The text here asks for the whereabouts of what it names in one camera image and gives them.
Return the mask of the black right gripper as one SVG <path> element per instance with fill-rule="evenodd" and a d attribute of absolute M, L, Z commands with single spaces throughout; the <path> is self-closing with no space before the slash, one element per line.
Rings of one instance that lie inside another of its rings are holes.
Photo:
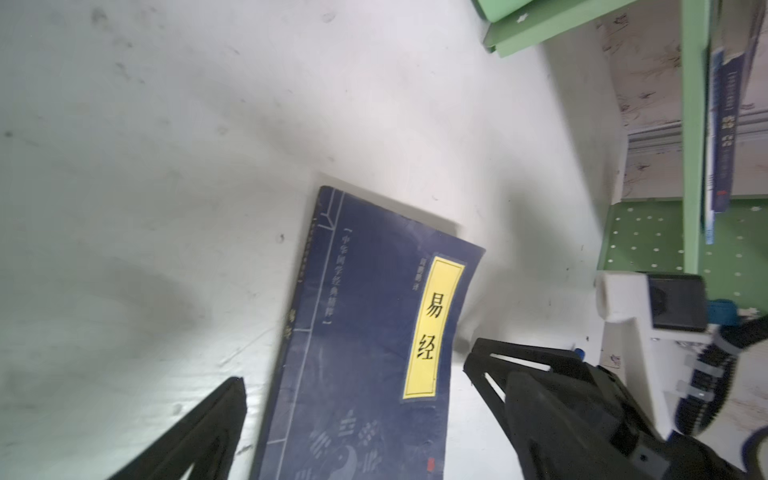
<path fill-rule="evenodd" d="M 745 479 L 740 468 L 710 447 L 676 432 L 658 433 L 621 381 L 594 367 L 572 350 L 530 346 L 480 338 L 467 356 L 463 371 L 501 429 L 510 430 L 506 413 L 508 390 L 522 387 L 511 378 L 527 375 L 566 398 L 584 396 L 576 414 L 582 428 L 600 439 L 577 458 L 577 479 Z"/>

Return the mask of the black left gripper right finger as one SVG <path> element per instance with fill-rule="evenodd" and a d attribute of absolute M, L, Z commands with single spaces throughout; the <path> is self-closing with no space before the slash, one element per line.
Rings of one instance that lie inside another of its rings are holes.
<path fill-rule="evenodd" d="M 645 477 L 530 374 L 508 375 L 505 414 L 525 479 Z"/>

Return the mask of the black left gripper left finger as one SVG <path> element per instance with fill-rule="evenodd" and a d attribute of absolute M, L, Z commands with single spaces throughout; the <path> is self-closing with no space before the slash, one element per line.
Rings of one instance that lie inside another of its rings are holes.
<path fill-rule="evenodd" d="M 226 479 L 247 412 L 245 383 L 230 377 L 114 479 Z"/>

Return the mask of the sci-fi cover magazine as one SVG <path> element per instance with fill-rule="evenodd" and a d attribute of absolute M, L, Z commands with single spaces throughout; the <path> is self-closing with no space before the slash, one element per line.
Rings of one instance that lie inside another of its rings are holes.
<path fill-rule="evenodd" d="M 720 78 L 720 68 L 722 66 L 722 57 L 723 53 L 721 48 L 714 48 L 710 51 L 706 103 L 707 111 L 703 192 L 703 231 L 706 245 L 712 245 L 714 243 L 715 212 L 713 209 L 712 197 L 714 190 L 714 164 L 717 154 L 715 136 L 718 114 L 718 82 Z"/>

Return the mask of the dark blue thick book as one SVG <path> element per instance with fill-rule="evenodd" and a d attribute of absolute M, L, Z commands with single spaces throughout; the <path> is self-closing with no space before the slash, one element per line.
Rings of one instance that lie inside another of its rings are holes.
<path fill-rule="evenodd" d="M 715 1 L 710 36 L 710 92 L 714 107 L 712 210 L 730 205 L 737 126 L 766 12 L 764 1 Z"/>

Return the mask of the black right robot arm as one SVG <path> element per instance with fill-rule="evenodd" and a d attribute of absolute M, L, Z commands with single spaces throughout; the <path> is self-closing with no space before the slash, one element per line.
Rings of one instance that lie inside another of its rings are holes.
<path fill-rule="evenodd" d="M 668 437 L 616 375 L 572 351 L 479 339 L 464 372 L 527 479 L 764 479 L 765 428 L 744 443 L 743 468 L 696 437 L 728 399 L 740 355 L 766 339 L 765 317 L 716 330 L 694 359 Z"/>

